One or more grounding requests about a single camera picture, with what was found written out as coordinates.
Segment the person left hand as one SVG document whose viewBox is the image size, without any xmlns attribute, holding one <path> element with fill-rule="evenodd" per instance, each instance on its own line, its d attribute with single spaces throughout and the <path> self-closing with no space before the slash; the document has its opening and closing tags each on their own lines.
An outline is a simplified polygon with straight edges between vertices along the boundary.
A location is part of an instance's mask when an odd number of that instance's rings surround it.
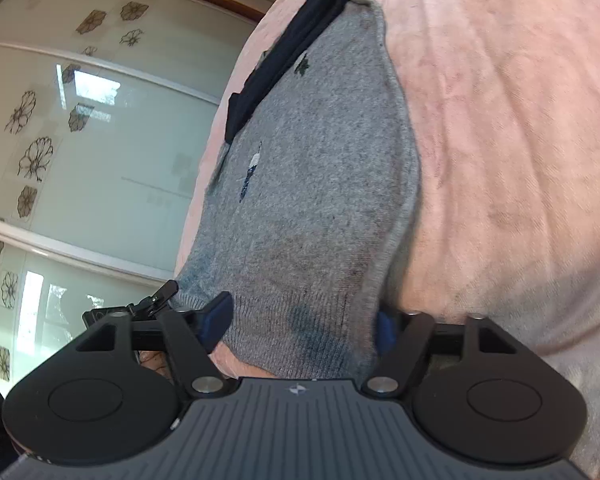
<svg viewBox="0 0 600 480">
<path fill-rule="evenodd" d="M 167 380 L 172 380 L 172 374 L 166 355 L 160 351 L 141 351 L 140 365 L 156 372 Z"/>
</svg>

